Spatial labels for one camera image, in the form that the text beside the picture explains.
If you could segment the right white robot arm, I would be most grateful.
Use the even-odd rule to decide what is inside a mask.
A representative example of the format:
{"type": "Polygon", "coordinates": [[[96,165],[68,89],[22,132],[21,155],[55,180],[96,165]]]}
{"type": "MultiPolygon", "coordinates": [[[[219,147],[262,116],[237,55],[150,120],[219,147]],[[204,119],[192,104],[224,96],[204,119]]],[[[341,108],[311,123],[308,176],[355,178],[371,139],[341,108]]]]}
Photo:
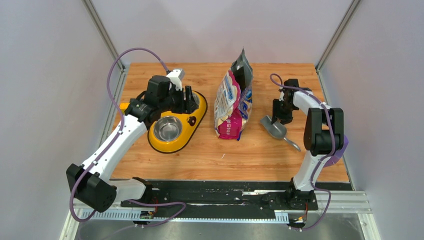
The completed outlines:
{"type": "Polygon", "coordinates": [[[275,81],[280,96],[272,102],[271,123],[282,125],[293,121],[293,111],[306,115],[303,144],[306,153],[297,174],[294,188],[285,195],[286,204],[298,209],[306,201],[303,192],[316,190],[316,180],[327,162],[345,145],[344,112],[319,100],[307,87],[300,87],[297,79],[275,81]]]}

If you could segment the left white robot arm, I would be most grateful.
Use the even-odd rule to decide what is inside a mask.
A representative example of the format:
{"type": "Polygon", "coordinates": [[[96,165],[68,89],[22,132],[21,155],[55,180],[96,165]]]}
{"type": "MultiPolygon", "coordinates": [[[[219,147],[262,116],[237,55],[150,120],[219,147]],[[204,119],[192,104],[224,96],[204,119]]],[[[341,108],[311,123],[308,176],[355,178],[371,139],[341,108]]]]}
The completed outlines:
{"type": "Polygon", "coordinates": [[[74,199],[103,213],[112,204],[135,200],[140,206],[149,206],[153,193],[148,183],[133,177],[126,180],[112,180],[111,175],[130,147],[157,122],[162,113],[192,114],[204,104],[201,94],[187,85],[181,89],[168,75],[155,75],[147,89],[129,101],[128,107],[120,113],[120,122],[103,144],[82,164],[71,164],[66,177],[71,191],[70,208],[74,199]]]}

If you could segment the colourful pet food bag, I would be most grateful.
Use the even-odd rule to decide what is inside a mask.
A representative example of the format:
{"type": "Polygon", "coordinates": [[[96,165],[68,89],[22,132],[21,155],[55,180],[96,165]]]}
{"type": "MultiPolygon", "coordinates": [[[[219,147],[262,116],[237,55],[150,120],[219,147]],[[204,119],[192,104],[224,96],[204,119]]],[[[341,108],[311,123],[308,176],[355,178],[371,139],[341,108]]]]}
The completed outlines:
{"type": "Polygon", "coordinates": [[[221,80],[214,101],[214,130],[223,140],[240,140],[252,113],[253,68],[245,50],[221,80]]]}

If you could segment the silver metal scoop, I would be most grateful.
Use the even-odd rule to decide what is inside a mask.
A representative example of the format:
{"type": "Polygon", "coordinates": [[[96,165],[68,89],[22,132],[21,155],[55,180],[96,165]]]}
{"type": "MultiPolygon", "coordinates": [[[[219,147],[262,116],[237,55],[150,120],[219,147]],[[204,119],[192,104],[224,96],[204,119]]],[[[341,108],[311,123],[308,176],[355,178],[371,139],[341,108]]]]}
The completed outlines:
{"type": "Polygon", "coordinates": [[[298,152],[301,152],[300,146],[287,137],[288,130],[285,125],[278,121],[272,123],[272,118],[269,115],[264,116],[260,120],[260,123],[272,138],[277,140],[284,140],[289,145],[294,147],[298,152]]]}

